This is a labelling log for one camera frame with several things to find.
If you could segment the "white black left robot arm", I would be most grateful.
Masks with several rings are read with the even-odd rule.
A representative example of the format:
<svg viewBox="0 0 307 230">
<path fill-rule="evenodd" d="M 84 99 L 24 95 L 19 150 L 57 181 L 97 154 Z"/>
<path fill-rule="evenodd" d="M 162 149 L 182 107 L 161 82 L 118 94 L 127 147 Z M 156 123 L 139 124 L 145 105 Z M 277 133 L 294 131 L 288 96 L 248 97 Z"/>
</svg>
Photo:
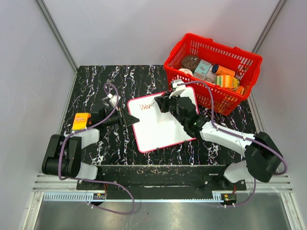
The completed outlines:
<svg viewBox="0 0 307 230">
<path fill-rule="evenodd" d="M 82 150 L 99 142 L 104 128 L 113 125 L 128 127 L 139 121 L 121 107 L 112 111 L 100 108 L 90 113 L 77 113 L 71 134 L 51 136 L 42 162 L 42 173 L 53 176 L 61 174 L 61 178 L 86 179 L 90 187 L 100 189 L 104 178 L 98 174 L 96 166 L 82 162 Z"/>
</svg>

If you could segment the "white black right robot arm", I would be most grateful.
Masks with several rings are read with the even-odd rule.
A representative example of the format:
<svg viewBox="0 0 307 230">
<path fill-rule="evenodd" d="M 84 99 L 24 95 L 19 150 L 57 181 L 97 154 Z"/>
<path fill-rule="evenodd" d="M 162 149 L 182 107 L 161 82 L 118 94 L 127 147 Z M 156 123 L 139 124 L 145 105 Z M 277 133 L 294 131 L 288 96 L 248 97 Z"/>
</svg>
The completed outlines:
<svg viewBox="0 0 307 230">
<path fill-rule="evenodd" d="M 209 184 L 224 190 L 235 183 L 254 178 L 267 183 L 275 174 L 283 157 L 271 137 L 264 132 L 246 134 L 220 128 L 218 125 L 199 115 L 189 97 L 171 96 L 165 92 L 155 97 L 160 112 L 170 113 L 192 138 L 214 142 L 239 153 L 244 160 L 226 165 Z"/>
</svg>

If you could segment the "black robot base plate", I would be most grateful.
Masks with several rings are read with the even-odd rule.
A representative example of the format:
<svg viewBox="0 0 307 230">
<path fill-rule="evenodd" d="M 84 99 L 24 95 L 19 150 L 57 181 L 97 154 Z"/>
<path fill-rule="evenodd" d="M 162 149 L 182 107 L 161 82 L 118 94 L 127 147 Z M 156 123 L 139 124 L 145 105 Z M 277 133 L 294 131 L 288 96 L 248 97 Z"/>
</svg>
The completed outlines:
<svg viewBox="0 0 307 230">
<path fill-rule="evenodd" d="M 98 180 L 126 187 L 138 200 L 210 199 L 213 191 L 246 191 L 245 181 L 222 178 L 220 165 L 103 165 Z"/>
</svg>

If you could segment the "pink framed whiteboard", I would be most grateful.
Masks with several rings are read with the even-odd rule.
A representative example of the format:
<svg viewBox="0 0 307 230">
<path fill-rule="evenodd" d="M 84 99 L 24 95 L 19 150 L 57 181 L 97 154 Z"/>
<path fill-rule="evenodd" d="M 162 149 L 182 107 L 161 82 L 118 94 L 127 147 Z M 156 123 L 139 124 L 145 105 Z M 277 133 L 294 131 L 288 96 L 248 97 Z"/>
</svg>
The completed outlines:
<svg viewBox="0 0 307 230">
<path fill-rule="evenodd" d="M 190 137 L 183 126 L 170 113 L 161 113 L 154 98 L 162 96 L 165 92 L 151 94 L 127 103 L 130 115 L 140 121 L 133 124 L 133 131 L 139 152 L 147 153 L 157 148 L 166 148 L 195 138 Z"/>
</svg>

